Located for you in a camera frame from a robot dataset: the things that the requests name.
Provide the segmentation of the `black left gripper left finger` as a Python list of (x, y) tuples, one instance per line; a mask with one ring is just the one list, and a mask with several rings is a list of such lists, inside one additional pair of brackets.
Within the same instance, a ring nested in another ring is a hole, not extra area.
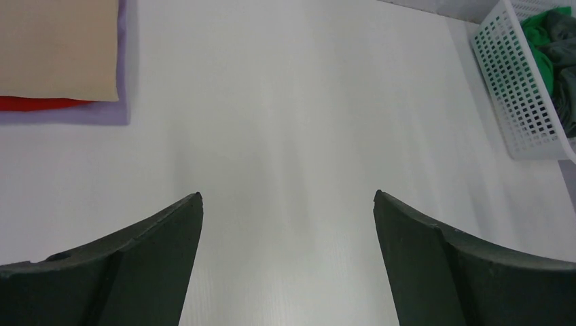
[(200, 193), (38, 262), (1, 267), (2, 325), (177, 325), (203, 221)]

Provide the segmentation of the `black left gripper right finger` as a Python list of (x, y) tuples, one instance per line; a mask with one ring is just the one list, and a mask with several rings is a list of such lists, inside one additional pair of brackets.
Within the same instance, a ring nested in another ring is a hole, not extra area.
[(575, 264), (482, 240), (392, 195), (376, 232), (401, 325), (574, 325)]

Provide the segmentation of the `dark grey t-shirt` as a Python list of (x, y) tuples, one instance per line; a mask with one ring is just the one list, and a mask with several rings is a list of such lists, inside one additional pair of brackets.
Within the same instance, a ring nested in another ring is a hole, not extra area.
[(551, 99), (568, 138), (575, 137), (575, 18), (560, 10), (546, 15), (543, 26), (550, 42), (539, 50), (551, 61), (554, 89)]

